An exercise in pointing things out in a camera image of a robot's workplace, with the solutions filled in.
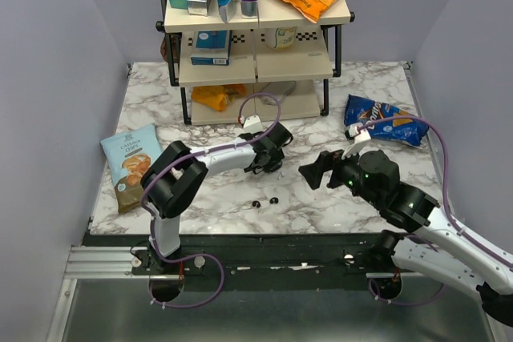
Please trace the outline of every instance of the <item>two-tier shelf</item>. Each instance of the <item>two-tier shelf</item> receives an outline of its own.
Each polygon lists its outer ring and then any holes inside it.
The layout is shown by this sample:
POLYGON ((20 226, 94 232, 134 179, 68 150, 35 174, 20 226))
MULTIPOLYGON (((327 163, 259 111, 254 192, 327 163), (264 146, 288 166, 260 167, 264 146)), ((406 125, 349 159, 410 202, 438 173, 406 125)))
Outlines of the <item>two-tier shelf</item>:
MULTIPOLYGON (((341 76, 341 26, 354 20, 345 0, 338 0, 312 24, 299 11, 281 0, 258 0, 258 18, 242 18, 240 3, 236 14, 224 23, 217 1, 212 0, 208 16, 189 15, 187 10, 171 8, 168 0, 160 0, 164 21, 156 29, 165 34, 168 50, 169 78, 172 87, 179 87, 185 124, 201 125, 235 123, 243 99, 235 99, 226 111, 214 111, 191 101, 188 113, 185 87, 243 83, 249 94, 261 91, 269 82, 295 80, 294 91, 282 104, 282 119, 306 118, 329 113, 329 79, 341 76), (265 44, 266 28, 297 27, 296 42, 287 49, 273 50, 265 44), (335 68, 329 56, 329 29, 335 29, 335 68), (229 66, 193 66, 190 56, 192 36, 198 30, 232 30, 229 66), (179 60, 172 55, 172 41, 179 60), (323 106, 319 107, 313 87, 314 79, 323 79, 323 106)), ((244 107, 244 114, 258 114, 262 120, 273 120, 275 107, 253 99, 244 107)))

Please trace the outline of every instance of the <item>gray floor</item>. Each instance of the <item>gray floor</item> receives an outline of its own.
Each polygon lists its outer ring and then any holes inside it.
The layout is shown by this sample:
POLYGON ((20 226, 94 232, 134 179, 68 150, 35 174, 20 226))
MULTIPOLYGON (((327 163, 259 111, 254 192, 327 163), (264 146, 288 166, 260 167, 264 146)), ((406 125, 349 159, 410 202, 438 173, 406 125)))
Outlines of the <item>gray floor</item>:
MULTIPOLYGON (((402 300, 420 300, 438 284, 409 278, 402 300)), ((192 302, 206 293, 185 293, 192 302)), ((223 292, 194 310, 150 306, 142 280, 83 281, 65 341, 402 342, 492 341, 479 306, 454 290, 421 308, 373 301, 368 292, 223 292)))

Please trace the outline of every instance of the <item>gray wall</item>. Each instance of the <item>gray wall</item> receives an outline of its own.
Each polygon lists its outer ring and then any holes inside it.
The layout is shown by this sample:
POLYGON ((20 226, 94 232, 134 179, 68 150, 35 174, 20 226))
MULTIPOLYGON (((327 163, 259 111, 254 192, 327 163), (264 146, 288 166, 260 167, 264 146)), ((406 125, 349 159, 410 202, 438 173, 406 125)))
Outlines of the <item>gray wall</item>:
MULTIPOLYGON (((344 60, 411 60, 447 0, 347 0, 357 20, 344 29, 344 60)), ((129 61, 161 61, 160 0, 95 0, 129 61)))
POLYGON ((414 62, 423 114, 445 135, 457 214, 513 251, 513 0, 450 0, 414 62))
POLYGON ((0 10, 0 340, 43 341, 127 67, 93 0, 0 0, 0 10))

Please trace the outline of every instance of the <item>marble tabletop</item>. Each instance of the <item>marble tabletop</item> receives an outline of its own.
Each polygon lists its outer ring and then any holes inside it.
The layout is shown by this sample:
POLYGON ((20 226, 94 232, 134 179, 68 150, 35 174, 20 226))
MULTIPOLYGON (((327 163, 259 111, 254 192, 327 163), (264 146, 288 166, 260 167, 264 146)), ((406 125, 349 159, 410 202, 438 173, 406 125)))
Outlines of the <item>marble tabletop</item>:
MULTIPOLYGON (((316 82, 321 100, 322 82, 316 82)), ((365 201, 349 190, 330 190, 325 183, 316 191, 298 172, 313 162, 319 152, 334 151, 347 144, 343 134, 343 111, 348 94, 392 103, 416 113, 401 64, 396 62, 345 62, 342 76, 330 82, 330 113, 327 117, 282 121, 294 135, 284 149, 283 167, 272 174, 253 175, 227 171, 206 179, 189 209, 181 216, 184 234, 301 234, 369 232, 392 228, 365 201), (269 200, 276 196, 278 204, 269 200), (252 207, 252 201, 261 207, 252 207)), ((174 140, 190 147, 226 143, 242 131, 235 124, 185 126, 180 93, 169 85, 164 63, 136 63, 127 88, 116 132, 129 131, 155 122, 165 148, 174 140)), ((403 181, 441 199, 429 147, 374 141, 367 149, 381 148, 398 163, 403 181)), ((111 174, 106 169, 92 213, 91 234, 148 234, 150 216, 142 208, 118 214, 111 174)))

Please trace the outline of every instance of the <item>shelf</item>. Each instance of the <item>shelf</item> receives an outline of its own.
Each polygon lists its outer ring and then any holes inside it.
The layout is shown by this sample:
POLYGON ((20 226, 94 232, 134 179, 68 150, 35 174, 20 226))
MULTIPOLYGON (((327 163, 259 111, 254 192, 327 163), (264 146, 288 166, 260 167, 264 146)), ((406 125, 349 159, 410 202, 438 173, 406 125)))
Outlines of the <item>shelf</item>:
POLYGON ((228 66, 193 66, 191 63, 193 36, 193 32, 185 32, 182 36, 179 79, 181 87, 255 82, 253 34, 251 31, 233 31, 228 66))
POLYGON ((264 32, 256 30, 254 36, 259 82, 333 77, 320 27, 298 28, 294 44, 283 50, 274 50, 265 44, 264 32))
MULTIPOLYGON (((314 25, 301 12, 282 0, 258 0, 258 19, 260 28, 314 25)), ((337 0, 319 18, 317 25, 347 24, 350 20, 351 13, 345 0, 337 0)))
MULTIPOLYGON (((265 83, 255 84, 255 92, 261 92, 265 86, 265 83)), ((256 113, 263 122, 273 121, 276 118, 276 106, 264 104, 260 98, 255 98, 255 106, 256 113)), ((297 82, 294 91, 287 95, 281 104, 280 119, 310 118, 319 116, 320 113, 313 81, 302 80, 297 82)))
MULTIPOLYGON (((245 84, 246 95, 254 93, 254 87, 252 84, 245 84)), ((239 109, 245 97, 235 98, 226 107, 224 111, 215 111, 209 106, 191 101, 191 122, 194 126, 200 126, 204 124, 221 124, 221 123, 236 123, 239 117, 239 109)), ((255 110, 255 99, 250 100, 244 106, 242 111, 244 116, 250 116, 256 114, 255 110)))
POLYGON ((166 5, 164 29, 167 33, 199 30, 250 30, 252 28, 258 28, 258 19, 243 19, 240 2, 236 3, 235 16, 233 16, 229 23, 221 20, 217 0, 210 2, 208 16, 189 15, 187 10, 171 8, 169 2, 166 5))

